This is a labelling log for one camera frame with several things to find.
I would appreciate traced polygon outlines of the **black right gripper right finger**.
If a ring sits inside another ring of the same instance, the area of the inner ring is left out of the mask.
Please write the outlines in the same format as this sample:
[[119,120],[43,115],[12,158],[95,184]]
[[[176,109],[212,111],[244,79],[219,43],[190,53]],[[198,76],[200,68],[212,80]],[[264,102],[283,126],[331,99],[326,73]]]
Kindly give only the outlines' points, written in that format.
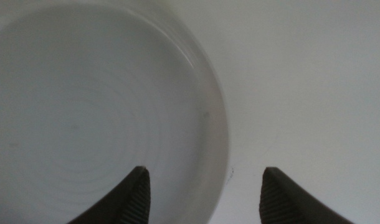
[[262,223],[351,224],[277,167],[264,170],[259,214]]

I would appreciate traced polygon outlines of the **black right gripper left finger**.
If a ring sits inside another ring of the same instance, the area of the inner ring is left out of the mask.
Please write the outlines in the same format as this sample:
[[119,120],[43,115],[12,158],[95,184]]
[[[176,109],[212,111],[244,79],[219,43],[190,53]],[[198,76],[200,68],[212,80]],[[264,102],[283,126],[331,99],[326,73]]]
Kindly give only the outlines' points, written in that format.
[[148,224],[150,173],[136,166],[116,187],[69,224]]

